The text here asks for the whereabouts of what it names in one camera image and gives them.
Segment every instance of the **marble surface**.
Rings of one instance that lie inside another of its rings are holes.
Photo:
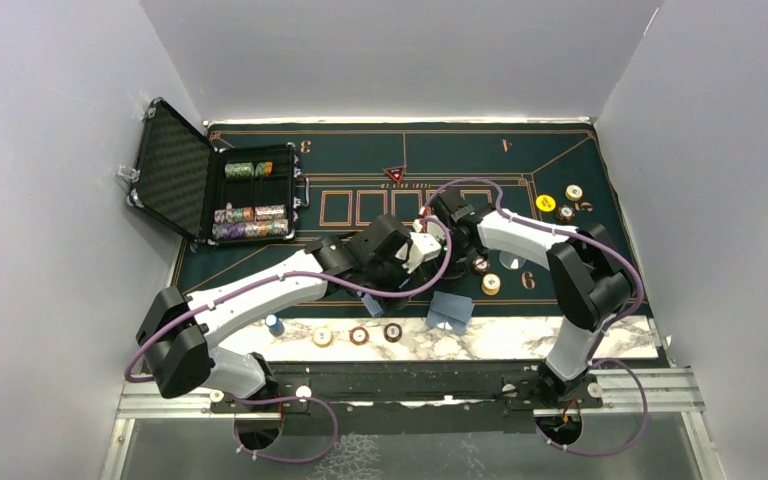
[[[258,352],[267,361],[381,361],[381,360],[498,360],[545,357],[558,334],[561,317],[475,317],[463,336],[425,325],[424,318],[295,318],[282,319],[285,332],[276,338],[263,321],[255,322],[222,343],[238,353]],[[384,325],[397,323],[402,338],[384,339]],[[369,341],[355,345],[349,331],[363,326]],[[313,343],[316,328],[328,328],[334,340],[328,347]],[[656,336],[645,316],[631,316],[615,324],[602,341],[597,358],[657,357]]]

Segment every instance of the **red triangle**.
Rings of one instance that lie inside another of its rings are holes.
[[[392,180],[396,185],[402,182],[402,178],[405,176],[405,170],[407,168],[404,165],[398,166],[398,167],[390,167],[385,168],[384,173],[387,174],[388,177],[390,177],[390,180]]]

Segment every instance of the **dark green mat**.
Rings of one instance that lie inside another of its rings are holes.
[[[619,207],[599,154],[596,134],[587,124],[279,124],[214,125],[217,146],[254,147],[293,142],[311,178],[310,208],[300,211],[296,241],[196,252],[182,246],[173,284],[183,292],[218,287],[270,267],[324,233],[362,228],[385,209],[409,221],[436,187],[462,176],[482,176],[504,187],[504,205],[515,212],[555,222],[553,214],[534,208],[537,195],[575,207],[564,196],[574,183],[584,190],[573,223],[593,220],[605,225],[619,251],[629,256]],[[407,165],[400,186],[383,168]],[[465,198],[486,201],[495,192],[485,185],[464,186]],[[323,199],[326,208],[322,208]],[[510,271],[490,257],[491,271],[502,279],[498,295],[481,292],[480,278],[470,276],[445,290],[471,296],[476,316],[543,316],[560,312],[547,271],[536,265]],[[424,316],[430,294],[411,300],[396,316]],[[648,305],[639,311],[651,314]],[[365,317],[358,300],[340,293],[289,308],[287,317]]]

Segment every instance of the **gray wall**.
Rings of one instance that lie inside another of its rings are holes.
[[[211,120],[596,116],[661,0],[141,0]]]
[[[0,4],[0,479],[96,479],[177,246],[113,172],[152,96],[199,118],[136,0]]]
[[[596,126],[726,473],[768,478],[768,2],[667,2]]]

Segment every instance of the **printed number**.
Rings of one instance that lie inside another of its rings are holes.
[[[534,274],[528,270],[522,272],[522,286],[525,287],[526,290],[534,290],[534,287],[537,286],[537,281],[534,280]]]

